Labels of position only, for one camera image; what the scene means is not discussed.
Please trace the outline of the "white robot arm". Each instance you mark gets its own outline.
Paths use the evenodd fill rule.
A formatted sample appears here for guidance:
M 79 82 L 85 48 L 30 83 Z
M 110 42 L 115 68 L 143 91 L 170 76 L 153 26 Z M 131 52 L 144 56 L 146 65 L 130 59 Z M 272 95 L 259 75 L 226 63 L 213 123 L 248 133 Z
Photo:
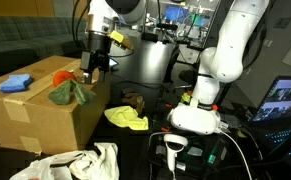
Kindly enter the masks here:
M 97 67 L 108 67 L 114 20 L 136 25 L 146 14 L 146 0 L 90 0 L 88 46 L 82 52 L 80 69 L 85 81 Z M 196 84 L 189 105 L 211 105 L 220 83 L 235 81 L 243 72 L 243 53 L 247 42 L 263 17 L 269 0 L 234 0 L 218 32 L 215 47 L 201 53 Z

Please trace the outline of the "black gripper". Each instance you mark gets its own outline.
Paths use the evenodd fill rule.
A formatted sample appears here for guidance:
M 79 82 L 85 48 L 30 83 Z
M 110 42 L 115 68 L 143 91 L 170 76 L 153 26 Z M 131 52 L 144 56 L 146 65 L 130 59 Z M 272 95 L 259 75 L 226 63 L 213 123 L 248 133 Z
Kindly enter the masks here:
M 87 48 L 82 51 L 80 69 L 84 71 L 84 83 L 91 85 L 92 72 L 98 68 L 100 83 L 105 81 L 105 72 L 109 69 L 109 51 L 111 39 L 104 34 L 89 32 Z

